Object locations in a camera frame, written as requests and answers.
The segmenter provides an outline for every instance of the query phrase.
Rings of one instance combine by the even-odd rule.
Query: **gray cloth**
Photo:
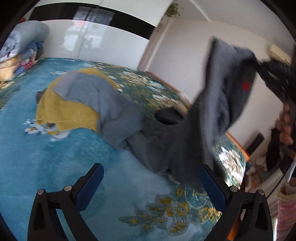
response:
[[[104,78],[80,72],[68,72],[53,88],[66,101],[77,101],[100,114],[98,131],[116,149],[142,129],[144,109],[115,90]]]
[[[250,50],[214,39],[205,88],[184,120],[167,126],[146,118],[141,133],[127,139],[140,162],[151,171],[170,174],[195,190],[202,190],[197,174],[198,166],[202,164],[224,177],[223,167],[215,161],[212,148],[246,105],[255,71],[243,61],[254,57]]]
[[[205,88],[176,125],[144,117],[141,106],[121,96],[103,78],[70,72],[54,87],[63,99],[78,101],[100,113],[99,130],[113,147],[129,149],[149,170],[202,190],[197,169],[207,164],[223,177],[212,148],[238,119],[247,103],[255,71],[247,49],[214,39],[205,75]]]
[[[49,27],[36,20],[17,24],[0,50],[0,60],[6,61],[15,57],[25,50],[29,43],[44,41],[48,34]]]

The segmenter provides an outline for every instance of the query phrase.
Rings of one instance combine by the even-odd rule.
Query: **mustard yellow fabric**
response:
[[[81,69],[78,72],[100,76],[117,89],[116,83],[97,69]],[[65,101],[52,90],[61,79],[62,77],[59,77],[52,82],[42,95],[37,106],[36,123],[55,123],[59,131],[87,128],[97,132],[99,114],[93,108],[79,102]]]

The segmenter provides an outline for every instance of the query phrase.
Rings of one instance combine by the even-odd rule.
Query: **blue blanket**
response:
[[[44,41],[48,34],[49,27],[36,20],[17,24],[0,50],[0,62],[15,57],[25,50],[30,42]]]
[[[0,112],[0,212],[7,225],[18,241],[25,241],[36,191],[52,192],[73,185],[99,162],[105,169],[104,179],[81,212],[98,240],[203,241],[220,217],[205,193],[150,172],[130,152],[117,152],[88,129],[73,130],[55,142],[47,134],[24,134],[23,123],[35,117],[36,92],[67,71],[89,67],[108,75],[124,96],[148,111],[178,100],[172,90],[144,72],[75,59],[40,60],[15,78],[9,87],[0,89],[0,99],[19,89]],[[242,153],[227,137],[213,152],[228,165],[227,183],[239,186],[232,174],[240,172],[237,162],[244,169]],[[69,240],[74,240],[62,213],[58,214]]]

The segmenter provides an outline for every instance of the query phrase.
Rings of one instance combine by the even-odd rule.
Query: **wrinkled fabric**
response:
[[[0,62],[15,57],[25,50],[30,42],[44,41],[48,34],[49,27],[36,20],[17,24],[0,50]]]
[[[84,75],[91,74],[92,76],[97,77],[102,75],[100,71],[92,68],[81,69],[79,72]],[[38,125],[54,123],[58,131],[87,128],[97,132],[99,113],[90,106],[86,106],[82,103],[66,101],[53,91],[55,86],[57,86],[62,80],[63,77],[57,78],[48,86],[45,92],[42,92],[41,94],[39,94],[39,92],[37,93],[36,101],[38,101],[38,105],[36,111],[36,123]],[[109,81],[113,84],[113,87],[116,86],[112,80],[109,79]]]
[[[174,180],[200,190],[197,169],[207,164],[220,177],[223,168],[212,148],[238,119],[247,103],[255,70],[243,64],[253,59],[248,49],[214,39],[205,75],[205,88],[176,125],[167,126],[146,118],[143,130],[127,139],[134,155],[149,170],[168,173]]]
[[[142,129],[144,109],[123,97],[104,78],[68,72],[53,90],[66,101],[80,102],[100,114],[98,132],[116,149]]]

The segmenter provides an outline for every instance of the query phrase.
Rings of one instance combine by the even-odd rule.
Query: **human hand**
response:
[[[283,111],[279,115],[279,120],[276,121],[276,128],[281,131],[279,140],[285,145],[292,145],[293,139],[291,137],[290,127],[290,106],[288,103],[284,104]]]

